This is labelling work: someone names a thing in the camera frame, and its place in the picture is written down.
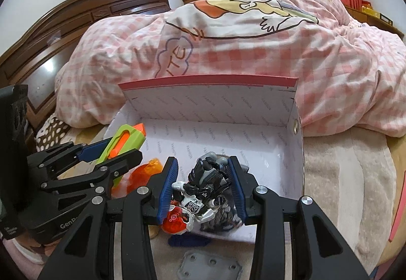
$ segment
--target speech bubble print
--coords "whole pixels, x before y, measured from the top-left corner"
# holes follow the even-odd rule
[[[186,37],[170,38],[165,49],[157,55],[159,70],[155,77],[182,76],[189,68],[188,59],[193,51],[192,42]]]

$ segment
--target white cardboard box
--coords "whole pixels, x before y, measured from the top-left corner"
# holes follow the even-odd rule
[[[179,162],[178,180],[187,181],[196,160],[209,151],[238,157],[259,185],[280,196],[303,195],[304,156],[294,96],[297,79],[253,75],[154,78],[120,84],[128,102],[104,138],[125,123],[143,122],[145,162],[169,156]],[[255,241],[255,226],[214,234]]]

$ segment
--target orange toy tip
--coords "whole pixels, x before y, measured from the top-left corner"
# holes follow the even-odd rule
[[[139,124],[137,124],[137,125],[134,125],[133,128],[134,128],[134,129],[137,129],[138,131],[140,131],[140,132],[144,135],[144,137],[147,136],[147,133],[145,132],[144,123],[139,123]]]

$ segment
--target beige blanket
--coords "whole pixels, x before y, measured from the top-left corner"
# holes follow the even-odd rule
[[[361,128],[327,137],[305,138],[305,193],[312,196],[338,227],[371,273],[387,243],[395,198],[396,170],[385,135]],[[121,279],[120,236],[116,231],[115,280]],[[182,257],[191,248],[172,248],[168,235],[151,240],[158,279],[177,280]],[[237,258],[241,280],[249,279],[253,245],[214,240],[199,248]],[[286,247],[287,270],[292,260]],[[291,279],[288,271],[286,279]]]

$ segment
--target red strip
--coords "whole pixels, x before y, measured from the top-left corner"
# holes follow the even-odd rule
[[[403,188],[400,196],[399,206],[397,207],[395,222],[393,223],[391,234],[389,235],[389,242],[392,242],[395,238],[396,232],[399,229],[400,222],[402,221],[403,212],[406,207],[406,172],[403,179]]]
[[[125,90],[143,89],[148,87],[164,87],[175,85],[272,85],[295,87],[297,78],[259,75],[185,75],[152,78],[121,83],[119,87]]]

